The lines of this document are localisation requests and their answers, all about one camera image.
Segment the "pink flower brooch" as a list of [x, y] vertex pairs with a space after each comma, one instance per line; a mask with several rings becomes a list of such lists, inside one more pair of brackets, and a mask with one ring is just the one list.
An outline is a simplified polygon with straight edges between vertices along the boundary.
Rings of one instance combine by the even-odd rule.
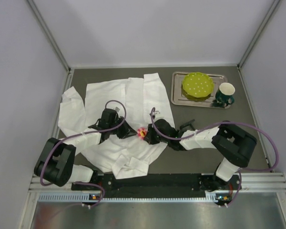
[[140, 139], [144, 139], [147, 135], [147, 129], [143, 128], [143, 127], [140, 127], [138, 130], [137, 130], [137, 135]]

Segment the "white shirt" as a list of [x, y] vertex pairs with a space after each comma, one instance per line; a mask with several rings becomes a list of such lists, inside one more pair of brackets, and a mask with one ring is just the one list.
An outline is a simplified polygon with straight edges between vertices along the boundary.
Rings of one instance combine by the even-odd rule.
[[[118, 114], [124, 116], [134, 130], [150, 124], [152, 108], [174, 126], [166, 87], [159, 74], [152, 73], [143, 78], [90, 83], [85, 98], [74, 87], [68, 89], [62, 95], [58, 127], [65, 136], [88, 132], [88, 127], [96, 123], [106, 107], [119, 108]], [[166, 148], [166, 143], [149, 145], [137, 135], [127, 139], [111, 135], [103, 143], [83, 150], [82, 154], [102, 172], [112, 172], [116, 179], [125, 179], [147, 175], [149, 165]]]

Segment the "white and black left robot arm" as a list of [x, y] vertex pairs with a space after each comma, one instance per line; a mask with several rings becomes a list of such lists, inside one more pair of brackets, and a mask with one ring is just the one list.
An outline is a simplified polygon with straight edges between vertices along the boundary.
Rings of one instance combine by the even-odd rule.
[[136, 134], [137, 131], [116, 110], [105, 108], [101, 118], [89, 126], [86, 132], [61, 140], [54, 137], [48, 139], [35, 165], [34, 174], [40, 178], [42, 186], [62, 187], [68, 182], [88, 183], [93, 170], [75, 165], [75, 156], [92, 146], [98, 146], [111, 135], [126, 139]]

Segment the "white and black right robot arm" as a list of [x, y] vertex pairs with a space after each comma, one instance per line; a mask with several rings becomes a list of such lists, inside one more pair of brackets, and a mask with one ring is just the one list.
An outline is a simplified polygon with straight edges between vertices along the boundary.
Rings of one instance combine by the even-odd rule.
[[217, 149], [224, 158], [214, 175], [223, 182], [228, 182], [236, 171], [248, 166], [257, 144], [253, 135], [234, 124], [221, 124], [199, 132], [193, 127], [193, 121], [178, 130], [166, 120], [159, 119], [148, 125], [143, 140], [150, 145], [166, 143], [175, 151]]

